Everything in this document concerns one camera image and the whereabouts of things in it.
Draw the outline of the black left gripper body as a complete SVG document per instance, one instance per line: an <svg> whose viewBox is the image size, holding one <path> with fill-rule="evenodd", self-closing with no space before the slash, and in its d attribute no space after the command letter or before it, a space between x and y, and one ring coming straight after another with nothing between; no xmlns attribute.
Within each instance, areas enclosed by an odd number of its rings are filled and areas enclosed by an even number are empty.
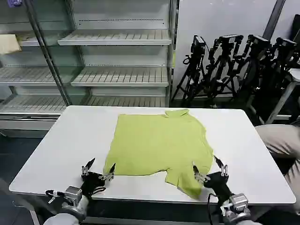
<svg viewBox="0 0 300 225"><path fill-rule="evenodd" d="M103 175L95 172L87 172L81 175L82 185L80 189L82 190L82 195L91 200L94 194L103 192L106 190L105 180L103 180Z"/></svg>

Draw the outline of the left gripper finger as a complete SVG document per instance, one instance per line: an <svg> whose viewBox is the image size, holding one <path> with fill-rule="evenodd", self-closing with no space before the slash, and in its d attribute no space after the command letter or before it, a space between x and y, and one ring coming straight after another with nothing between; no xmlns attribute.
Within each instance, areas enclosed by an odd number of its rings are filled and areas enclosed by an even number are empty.
<svg viewBox="0 0 300 225"><path fill-rule="evenodd" d="M109 169L108 173L100 175L99 180L101 181L111 181L114 178L114 171L115 171L115 163Z"/></svg>
<svg viewBox="0 0 300 225"><path fill-rule="evenodd" d="M88 177L88 175L90 173L89 170L92 167L94 161L95 161L95 158L90 160L85 166L82 166L82 174L81 174L82 180L85 180Z"/></svg>

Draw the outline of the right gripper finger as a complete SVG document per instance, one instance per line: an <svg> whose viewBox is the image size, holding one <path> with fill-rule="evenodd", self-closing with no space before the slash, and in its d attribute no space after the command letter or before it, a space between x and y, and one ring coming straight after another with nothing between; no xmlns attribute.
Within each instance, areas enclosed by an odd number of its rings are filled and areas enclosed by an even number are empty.
<svg viewBox="0 0 300 225"><path fill-rule="evenodd" d="M199 182L199 183L204 183L209 181L209 177L206 176L205 174L202 174L199 172L197 166L193 164L193 172L194 172L194 178Z"/></svg>
<svg viewBox="0 0 300 225"><path fill-rule="evenodd" d="M221 169L221 176L228 177L228 165L224 164L218 157L214 155L214 159L218 165L218 167Z"/></svg>

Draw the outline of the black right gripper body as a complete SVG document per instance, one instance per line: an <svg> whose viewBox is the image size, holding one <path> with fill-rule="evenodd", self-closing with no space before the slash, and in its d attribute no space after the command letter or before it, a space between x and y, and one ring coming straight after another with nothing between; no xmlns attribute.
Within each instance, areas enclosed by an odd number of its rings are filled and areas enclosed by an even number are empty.
<svg viewBox="0 0 300 225"><path fill-rule="evenodd" d="M218 198L218 206L222 206L233 195L227 186L229 176L222 176L221 174L221 172L208 174L203 183L204 187L211 188L214 191Z"/></svg>

